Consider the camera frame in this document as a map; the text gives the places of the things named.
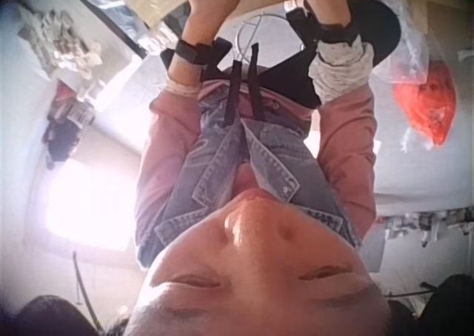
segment bright window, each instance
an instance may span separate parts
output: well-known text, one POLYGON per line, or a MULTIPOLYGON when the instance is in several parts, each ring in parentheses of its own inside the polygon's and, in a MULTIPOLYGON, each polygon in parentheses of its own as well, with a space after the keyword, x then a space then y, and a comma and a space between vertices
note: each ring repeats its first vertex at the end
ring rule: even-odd
POLYGON ((77 243, 124 251, 133 233, 134 195, 131 180, 69 160, 51 184, 47 228, 77 243))

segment eye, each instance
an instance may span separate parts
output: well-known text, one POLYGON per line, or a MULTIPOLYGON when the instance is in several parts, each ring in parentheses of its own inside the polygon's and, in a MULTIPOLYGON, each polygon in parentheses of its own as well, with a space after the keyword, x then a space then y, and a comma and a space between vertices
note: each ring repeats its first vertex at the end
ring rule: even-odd
POLYGON ((198 275, 182 275, 171 280, 173 283, 186 284, 197 288, 217 288, 221 284, 212 279, 199 277, 198 275))
POLYGON ((313 280, 313 279, 323 279, 332 277, 334 275, 341 275, 346 273, 352 273, 350 267, 343 266, 324 266, 317 269, 312 269, 307 274, 302 275, 300 280, 313 280))

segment striped cuff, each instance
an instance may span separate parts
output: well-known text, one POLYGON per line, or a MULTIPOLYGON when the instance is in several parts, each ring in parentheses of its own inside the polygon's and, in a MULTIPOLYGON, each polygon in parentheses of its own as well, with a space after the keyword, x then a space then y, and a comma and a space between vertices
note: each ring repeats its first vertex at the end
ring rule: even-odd
POLYGON ((372 45, 362 43, 358 36, 352 46, 319 42, 309 76, 324 104, 366 84, 372 68, 372 45))
POLYGON ((185 86, 172 80, 169 76, 166 77, 166 84, 164 89, 176 95, 182 95, 183 97, 196 98, 201 92, 202 85, 198 86, 185 86))

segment nose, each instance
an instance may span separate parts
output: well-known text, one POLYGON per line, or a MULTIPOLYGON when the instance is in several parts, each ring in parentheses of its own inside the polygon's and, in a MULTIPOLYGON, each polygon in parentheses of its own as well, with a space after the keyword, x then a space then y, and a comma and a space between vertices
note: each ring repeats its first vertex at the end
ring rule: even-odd
POLYGON ((271 196, 250 196, 239 201, 225 220, 229 258, 239 270, 256 277, 269 280, 269 275, 280 275, 294 261, 296 219, 271 196))

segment denim jacket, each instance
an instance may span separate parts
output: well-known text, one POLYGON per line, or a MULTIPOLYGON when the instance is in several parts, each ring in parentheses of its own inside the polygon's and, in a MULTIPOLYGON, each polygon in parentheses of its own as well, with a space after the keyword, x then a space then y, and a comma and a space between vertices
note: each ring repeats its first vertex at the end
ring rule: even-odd
POLYGON ((242 118, 224 126, 228 88, 200 101, 201 134, 188 152, 177 183, 154 226, 138 245, 138 260, 148 268, 181 233, 226 205, 247 142, 258 185, 280 201, 318 219, 356 249, 360 240, 331 186, 304 144, 309 123, 294 120, 285 108, 266 107, 265 122, 242 118))

